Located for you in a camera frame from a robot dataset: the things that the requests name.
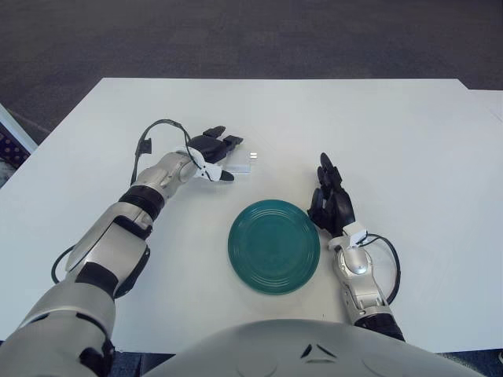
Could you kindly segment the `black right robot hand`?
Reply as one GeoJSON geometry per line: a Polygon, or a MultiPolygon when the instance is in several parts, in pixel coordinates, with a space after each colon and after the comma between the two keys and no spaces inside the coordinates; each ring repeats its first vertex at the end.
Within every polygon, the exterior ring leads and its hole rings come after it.
{"type": "Polygon", "coordinates": [[[337,167],[324,152],[320,164],[317,169],[320,187],[314,190],[307,213],[319,229],[335,238],[343,235],[345,226],[355,222],[354,209],[337,167]]]}

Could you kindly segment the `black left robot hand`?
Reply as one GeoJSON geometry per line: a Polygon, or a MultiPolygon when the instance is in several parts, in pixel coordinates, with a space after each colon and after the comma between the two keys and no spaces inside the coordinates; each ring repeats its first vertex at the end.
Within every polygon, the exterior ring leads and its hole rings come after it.
{"type": "Polygon", "coordinates": [[[209,181],[234,180],[233,174],[224,170],[219,163],[243,141],[243,138],[228,135],[220,139],[225,130],[224,126],[216,126],[187,142],[187,152],[196,165],[197,178],[209,181]]]}

